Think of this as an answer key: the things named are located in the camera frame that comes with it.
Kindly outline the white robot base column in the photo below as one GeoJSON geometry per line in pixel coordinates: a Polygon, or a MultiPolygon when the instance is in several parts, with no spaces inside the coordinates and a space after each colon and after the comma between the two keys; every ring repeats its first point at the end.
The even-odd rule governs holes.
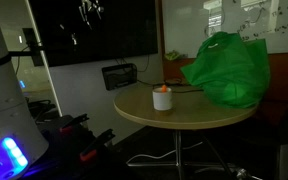
{"type": "Polygon", "coordinates": [[[48,147],[31,117],[0,29],[0,180],[20,178],[48,147]]]}

